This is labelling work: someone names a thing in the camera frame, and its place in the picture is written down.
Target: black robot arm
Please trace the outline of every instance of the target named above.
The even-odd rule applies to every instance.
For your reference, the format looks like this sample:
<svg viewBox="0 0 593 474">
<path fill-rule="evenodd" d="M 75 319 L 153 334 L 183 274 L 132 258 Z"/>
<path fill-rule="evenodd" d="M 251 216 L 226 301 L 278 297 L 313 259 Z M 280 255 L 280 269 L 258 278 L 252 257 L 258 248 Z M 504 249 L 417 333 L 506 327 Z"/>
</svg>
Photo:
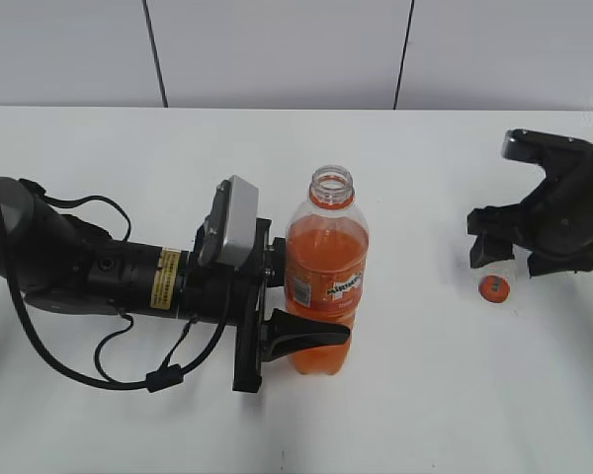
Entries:
<svg viewBox="0 0 593 474">
<path fill-rule="evenodd" d="M 513 259 L 518 245 L 532 252 L 532 277 L 593 271 L 593 144 L 516 129 L 506 134 L 503 156 L 537 164 L 547 176 L 518 204 L 472 211 L 470 266 Z"/>
<path fill-rule="evenodd" d="M 70 208 L 86 197 L 48 197 L 28 180 L 0 178 L 0 276 L 5 277 L 27 336 L 53 368 L 98 388 L 157 391 L 182 382 L 215 347 L 224 326 L 237 327 L 233 390 L 257 392 L 261 363 L 320 346 L 343 344 L 349 329 L 304 320 L 279 309 L 264 320 L 267 287 L 283 286 L 286 243 L 269 245 L 270 220 L 257 218 L 258 191 L 234 176 L 217 188 L 212 211 L 192 251 L 132 243 L 51 206 Z M 56 360 L 35 332 L 22 300 L 62 314 L 128 313 L 216 324 L 207 347 L 191 363 L 170 365 L 169 356 L 145 380 L 100 380 Z"/>
</svg>

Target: plastic bottle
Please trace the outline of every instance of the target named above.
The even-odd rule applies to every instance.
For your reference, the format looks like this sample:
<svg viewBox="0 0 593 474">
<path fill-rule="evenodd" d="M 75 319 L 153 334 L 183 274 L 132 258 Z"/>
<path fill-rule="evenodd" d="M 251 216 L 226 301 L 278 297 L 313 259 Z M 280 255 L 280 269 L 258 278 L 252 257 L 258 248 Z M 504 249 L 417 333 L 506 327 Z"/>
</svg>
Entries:
<svg viewBox="0 0 593 474">
<path fill-rule="evenodd" d="M 354 203 L 352 176 L 340 166 L 312 175 L 307 200 L 296 210 L 286 235 L 288 311 L 353 328 L 363 292 L 369 231 Z M 343 346 L 300 351 L 291 356 L 301 373 L 340 370 L 351 338 Z"/>
</svg>

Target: bottle cap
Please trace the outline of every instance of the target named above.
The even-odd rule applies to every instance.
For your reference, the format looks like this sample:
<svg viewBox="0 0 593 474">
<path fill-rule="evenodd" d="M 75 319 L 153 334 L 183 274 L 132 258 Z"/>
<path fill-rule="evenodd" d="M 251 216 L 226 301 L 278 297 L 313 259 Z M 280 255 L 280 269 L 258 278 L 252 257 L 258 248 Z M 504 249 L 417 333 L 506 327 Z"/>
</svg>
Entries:
<svg viewBox="0 0 593 474">
<path fill-rule="evenodd" d="M 510 285 L 501 276 L 488 275 L 481 280 L 478 292 L 490 303 L 502 303 L 510 294 Z"/>
</svg>

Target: black cable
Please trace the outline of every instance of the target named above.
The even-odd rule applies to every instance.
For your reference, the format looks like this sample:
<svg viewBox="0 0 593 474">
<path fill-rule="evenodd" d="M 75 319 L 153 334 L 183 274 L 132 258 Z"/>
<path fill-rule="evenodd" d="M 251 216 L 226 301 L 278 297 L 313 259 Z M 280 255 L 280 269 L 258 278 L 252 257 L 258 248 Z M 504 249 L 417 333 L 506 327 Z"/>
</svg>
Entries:
<svg viewBox="0 0 593 474">
<path fill-rule="evenodd" d="M 72 200 L 57 199 L 55 197 L 47 196 L 46 190 L 42 187 L 42 185 L 40 185 L 39 183 L 36 183 L 35 181 L 26 180 L 24 178 L 21 178 L 19 181 L 27 190 L 29 190 L 30 193 L 37 196 L 41 200 L 43 200 L 46 204 L 52 205 L 53 207 L 59 207 L 60 209 L 74 209 L 75 207 L 79 207 L 80 205 L 83 205 L 86 202 L 92 202 L 94 200 L 104 202 L 105 204 L 111 205 L 126 220 L 127 231 L 126 231 L 125 237 L 123 238 L 123 241 L 127 242 L 127 239 L 129 239 L 129 235 L 131 234 L 131 221 L 129 220 L 129 216 L 126 214 L 126 212 L 123 210 L 122 207 L 120 207 L 116 202 L 111 200 L 109 197 L 92 195 L 92 196 L 82 197 L 81 199 L 72 199 Z"/>
<path fill-rule="evenodd" d="M 119 383 L 119 381 L 116 380 L 116 379 L 114 379 L 114 378 L 112 378 L 110 375 L 108 375 L 108 373 L 103 369 L 103 366 L 101 365 L 101 350 L 103 349 L 103 346 L 105 344 L 107 344 L 110 340 L 112 340 L 116 336 L 120 336 L 121 334 L 125 334 L 127 331 L 129 331 L 131 328 L 134 327 L 134 318 L 132 318 L 128 314 L 125 314 L 125 312 L 122 312 L 120 314 L 120 316 L 123 319 L 125 319 L 126 321 L 129 321 L 129 324 L 127 325 L 127 327 L 124 328 L 124 329 L 121 329 L 120 331 L 116 331 L 116 333 L 109 334 L 108 336 L 106 336 L 105 338 L 103 338 L 101 340 L 101 342 L 99 343 L 99 345 L 97 346 L 97 349 L 95 349 L 95 353 L 93 355 L 93 361 L 95 363 L 95 367 L 97 368 L 97 371 L 101 374 L 101 376 L 103 378 L 105 378 L 106 380 L 108 380 L 110 382 L 115 382 L 115 383 Z"/>
<path fill-rule="evenodd" d="M 211 339 L 207 343 L 207 346 L 203 349 L 201 353 L 198 354 L 196 358 L 194 358 L 191 362 L 187 365 L 182 367 L 182 373 L 187 374 L 194 370 L 198 365 L 204 362 L 208 356 L 211 355 L 215 346 L 219 342 L 219 338 L 224 332 L 224 328 L 226 327 L 226 321 L 228 321 L 228 309 L 230 307 L 230 292 L 232 290 L 232 282 L 231 280 L 228 281 L 228 285 L 226 287 L 226 300 L 224 301 L 224 309 L 221 313 L 221 318 L 217 323 L 217 327 L 215 328 L 215 332 L 213 333 Z"/>
<path fill-rule="evenodd" d="M 163 359 L 162 363 L 160 364 L 161 370 L 169 366 L 169 364 L 171 362 L 171 356 L 176 352 L 176 350 L 178 349 L 178 346 L 180 346 L 180 344 L 185 340 L 187 335 L 189 335 L 190 329 L 191 329 L 191 320 L 187 321 L 187 324 L 185 324 L 185 327 L 182 328 L 182 334 L 180 335 L 180 338 L 178 338 L 178 341 L 176 341 L 176 344 L 174 344 L 174 347 L 171 348 L 171 351 L 169 351 L 169 353 L 167 353 L 167 355 Z"/>
<path fill-rule="evenodd" d="M 60 209 L 73 209 L 75 207 L 85 204 L 86 202 L 92 202 L 93 200 L 98 200 L 100 202 L 104 202 L 105 204 L 109 204 L 114 209 L 116 209 L 119 212 L 119 214 L 122 215 L 124 217 L 124 219 L 126 220 L 127 231 L 126 231 L 126 235 L 123 238 L 123 241 L 127 242 L 127 239 L 129 239 L 129 235 L 131 234 L 131 221 L 129 220 L 129 216 L 126 214 L 126 212 L 123 210 L 122 207 L 120 207 L 116 202 L 111 200 L 109 197 L 92 195 L 92 196 L 86 196 L 81 199 L 75 199 L 75 200 L 56 199 L 54 197 L 49 197 L 49 196 L 41 196 L 41 198 L 46 204 L 50 204 L 53 207 L 59 207 Z"/>
</svg>

